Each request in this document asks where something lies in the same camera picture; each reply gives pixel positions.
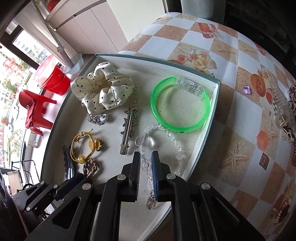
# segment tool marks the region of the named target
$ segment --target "yellow bead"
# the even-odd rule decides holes
[[[83,156],[83,155],[80,155],[79,157],[78,157],[78,163],[79,164],[84,164],[85,163],[85,156]]]

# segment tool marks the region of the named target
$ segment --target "white tray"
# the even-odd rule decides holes
[[[87,121],[86,108],[81,106],[81,102],[70,91],[52,127],[44,154],[41,179],[47,183],[57,184],[65,180],[62,146],[71,145],[75,135],[81,131],[89,131],[91,128],[94,129],[92,135],[104,143],[103,150],[92,156],[99,161],[100,167],[92,177],[93,183],[104,183],[120,174],[122,167],[132,162],[133,153],[138,150],[134,144],[135,137],[141,136],[148,126],[157,124],[150,107],[152,90],[161,80],[182,75],[203,85],[211,102],[209,117],[202,128],[191,133],[175,134],[184,150],[182,178],[188,180],[197,164],[213,120],[220,89],[219,80],[192,68],[168,61],[124,54],[97,54],[81,72],[81,75],[87,75],[94,71],[97,64],[106,61],[112,62],[119,72],[131,77],[136,86],[134,95],[132,94],[123,106],[107,111],[108,122],[97,126]],[[139,107],[139,112],[136,113],[139,121],[136,126],[133,126],[134,138],[129,142],[128,155],[123,156],[119,154],[122,141],[120,132],[124,130],[122,124],[124,123],[123,118],[126,117],[123,111],[129,106]],[[156,145],[145,150],[147,156],[149,157],[153,150],[157,150],[160,161],[168,164],[173,173],[178,168],[176,147],[161,131],[155,131],[151,136]],[[79,142],[80,153],[86,155],[89,153],[88,139],[85,138],[85,142],[83,140],[84,138]],[[82,165],[79,165],[79,172],[82,172]],[[146,202],[149,193],[146,175],[141,170],[138,200],[135,203],[122,203],[121,205],[119,240],[146,240],[170,211],[170,202],[158,203],[155,209],[148,210]]]

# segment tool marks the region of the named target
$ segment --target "red cloth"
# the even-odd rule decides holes
[[[33,113],[36,106],[36,101],[32,100],[32,102],[28,103],[26,109],[28,110],[27,119],[26,119],[26,128],[30,128],[33,126]]]

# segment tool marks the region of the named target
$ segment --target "scrunchie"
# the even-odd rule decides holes
[[[110,88],[100,88],[105,82]],[[93,116],[123,105],[134,89],[132,80],[121,74],[110,62],[96,66],[88,76],[79,76],[71,83],[73,94]]]

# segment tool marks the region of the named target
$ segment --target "table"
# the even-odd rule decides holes
[[[213,185],[266,239],[275,240],[296,207],[296,167],[294,146],[281,139],[275,125],[269,81],[288,98],[294,77],[241,33],[175,12],[143,29],[119,53],[168,60],[221,81],[213,125],[191,181]],[[243,93],[245,85],[251,95]],[[275,225],[285,202],[290,202],[287,215]]]

